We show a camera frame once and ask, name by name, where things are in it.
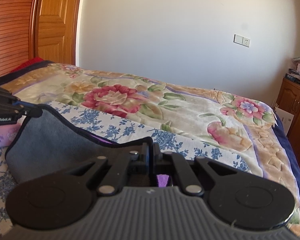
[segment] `round black disc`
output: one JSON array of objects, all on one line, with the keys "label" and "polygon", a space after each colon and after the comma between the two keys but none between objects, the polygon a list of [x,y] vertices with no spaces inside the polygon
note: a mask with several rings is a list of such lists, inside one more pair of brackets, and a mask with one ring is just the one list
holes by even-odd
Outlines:
[{"label": "round black disc", "polygon": [[79,177],[51,174],[13,189],[8,195],[6,208],[13,223],[48,230],[79,220],[91,202],[91,192]]},{"label": "round black disc", "polygon": [[244,229],[269,230],[291,217],[295,202],[287,188],[256,176],[234,176],[217,182],[208,199],[225,222]]}]

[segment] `stack of books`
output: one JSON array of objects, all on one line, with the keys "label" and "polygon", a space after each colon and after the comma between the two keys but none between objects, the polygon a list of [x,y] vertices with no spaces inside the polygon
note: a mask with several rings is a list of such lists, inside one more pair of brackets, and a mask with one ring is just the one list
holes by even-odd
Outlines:
[{"label": "stack of books", "polygon": [[285,77],[300,85],[300,73],[293,68],[289,68],[289,72],[286,73]]}]

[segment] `white switch plate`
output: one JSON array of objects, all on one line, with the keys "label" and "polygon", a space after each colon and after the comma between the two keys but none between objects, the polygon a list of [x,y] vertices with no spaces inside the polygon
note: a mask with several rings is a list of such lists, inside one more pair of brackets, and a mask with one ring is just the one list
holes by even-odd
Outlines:
[{"label": "white switch plate", "polygon": [[242,42],[243,42],[243,37],[235,34],[234,35],[234,43],[238,43],[238,44],[242,45]]},{"label": "white switch plate", "polygon": [[250,47],[250,39],[243,37],[243,46]]}]

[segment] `microfiber cloth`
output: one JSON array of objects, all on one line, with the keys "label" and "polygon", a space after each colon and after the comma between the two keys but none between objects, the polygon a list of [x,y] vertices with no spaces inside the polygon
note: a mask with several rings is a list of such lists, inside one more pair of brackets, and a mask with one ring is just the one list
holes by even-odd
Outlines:
[{"label": "microfiber cloth", "polygon": [[71,167],[96,156],[113,163],[123,152],[141,152],[143,143],[152,148],[151,137],[115,144],[75,127],[48,105],[37,105],[41,117],[26,117],[5,159],[18,183]]}]

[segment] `red fabric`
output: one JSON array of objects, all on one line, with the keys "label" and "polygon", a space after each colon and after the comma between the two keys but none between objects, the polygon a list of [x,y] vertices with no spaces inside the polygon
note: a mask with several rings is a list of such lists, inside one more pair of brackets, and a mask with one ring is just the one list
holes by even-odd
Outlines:
[{"label": "red fabric", "polygon": [[34,64],[34,63],[37,63],[37,62],[41,62],[41,61],[43,61],[42,58],[40,58],[40,57],[35,57],[35,58],[33,58],[33,59],[30,59],[30,60],[26,61],[25,63],[22,63],[19,67],[16,67],[16,68],[15,68],[14,70],[12,70],[10,73],[15,72],[15,71],[18,71],[18,70],[20,70],[20,69],[23,69],[23,68],[25,68],[25,67],[30,66],[31,64]]}]

